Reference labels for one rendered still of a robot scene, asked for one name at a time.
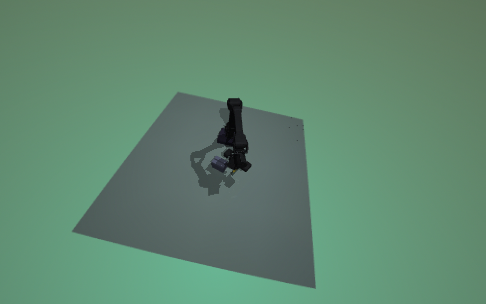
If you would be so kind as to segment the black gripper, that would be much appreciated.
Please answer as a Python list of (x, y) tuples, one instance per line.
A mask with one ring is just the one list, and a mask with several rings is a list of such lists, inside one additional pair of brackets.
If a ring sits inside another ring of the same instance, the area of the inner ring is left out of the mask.
[[(235, 159), (235, 155), (232, 154), (232, 153), (234, 153), (234, 152), (231, 149), (228, 149), (226, 152), (224, 152), (224, 157), (228, 158), (230, 156), (229, 159), (228, 159), (228, 160), (230, 160), (231, 156), (233, 156), (234, 159)], [(251, 163), (249, 163), (247, 161), (247, 166), (244, 167), (244, 168), (240, 168), (240, 169), (242, 169), (244, 172), (247, 172), (250, 169), (251, 166), (252, 166)]]

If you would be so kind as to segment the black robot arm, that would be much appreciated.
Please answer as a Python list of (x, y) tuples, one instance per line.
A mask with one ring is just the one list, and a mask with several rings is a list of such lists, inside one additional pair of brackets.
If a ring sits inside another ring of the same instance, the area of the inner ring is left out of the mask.
[(238, 170), (238, 168), (247, 166), (245, 154), (248, 153), (248, 141), (243, 133), (242, 105), (243, 102), (240, 98), (228, 98), (227, 100), (227, 107), (230, 114), (229, 122), (225, 126), (225, 133), (227, 132), (225, 137), (233, 139), (233, 152), (235, 155), (235, 159), (231, 156), (227, 166), (232, 170)]

